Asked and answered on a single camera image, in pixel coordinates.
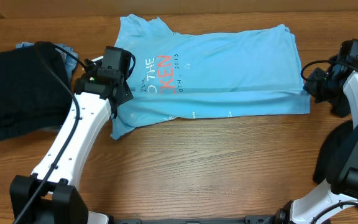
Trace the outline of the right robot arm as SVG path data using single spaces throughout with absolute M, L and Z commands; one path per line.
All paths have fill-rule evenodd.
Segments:
M 358 208 L 358 39 L 344 41 L 327 63 L 327 70 L 313 70 L 303 88 L 317 103 L 329 102 L 333 114 L 351 115 L 351 120 L 324 140 L 313 174 L 315 189 L 274 215 L 248 216 L 246 223 L 330 223 L 335 214 Z

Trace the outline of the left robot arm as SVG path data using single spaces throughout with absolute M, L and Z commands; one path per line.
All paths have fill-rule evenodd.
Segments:
M 88 210 L 78 187 L 85 162 L 101 128 L 133 98 L 127 79 L 135 56 L 107 46 L 104 56 L 85 60 L 85 72 L 69 94 L 70 111 L 51 148 L 31 175 L 10 186 L 15 223 L 113 223 L 111 215 Z

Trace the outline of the light blue printed t-shirt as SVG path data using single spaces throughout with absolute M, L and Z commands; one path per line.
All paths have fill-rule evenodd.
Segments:
M 112 138 L 175 118 L 307 114 L 295 36 L 283 24 L 237 33 L 176 33 L 161 19 L 120 19 L 116 47 L 135 56 L 133 98 L 118 107 Z

